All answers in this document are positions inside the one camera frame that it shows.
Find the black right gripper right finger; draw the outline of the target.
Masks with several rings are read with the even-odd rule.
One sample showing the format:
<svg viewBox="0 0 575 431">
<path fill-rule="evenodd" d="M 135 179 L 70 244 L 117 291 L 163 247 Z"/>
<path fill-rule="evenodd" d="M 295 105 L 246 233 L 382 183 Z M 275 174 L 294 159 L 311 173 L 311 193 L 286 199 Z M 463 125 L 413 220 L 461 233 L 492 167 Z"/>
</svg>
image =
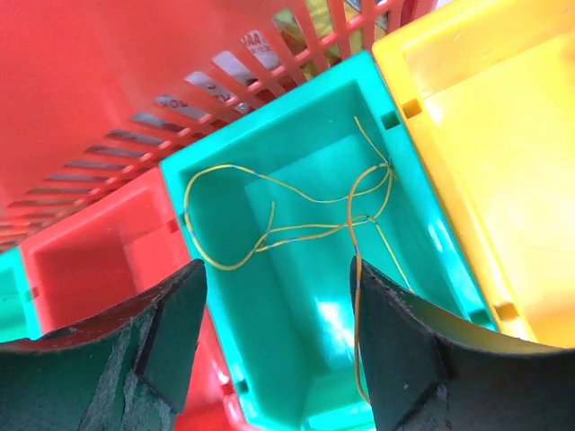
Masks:
<svg viewBox="0 0 575 431">
<path fill-rule="evenodd" d="M 572 430 L 574 351 L 485 329 L 352 259 L 378 430 Z"/>
</svg>

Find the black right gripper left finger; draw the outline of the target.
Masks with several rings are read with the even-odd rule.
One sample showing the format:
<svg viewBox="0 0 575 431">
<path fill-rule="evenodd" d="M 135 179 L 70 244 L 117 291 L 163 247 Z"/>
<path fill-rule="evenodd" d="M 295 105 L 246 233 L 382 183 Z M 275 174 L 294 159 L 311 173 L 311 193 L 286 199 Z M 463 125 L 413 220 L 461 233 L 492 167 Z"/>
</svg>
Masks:
<svg viewBox="0 0 575 431">
<path fill-rule="evenodd" d="M 207 300 L 195 259 L 156 286 L 42 338 L 1 346 L 3 430 L 172 430 Z"/>
</svg>

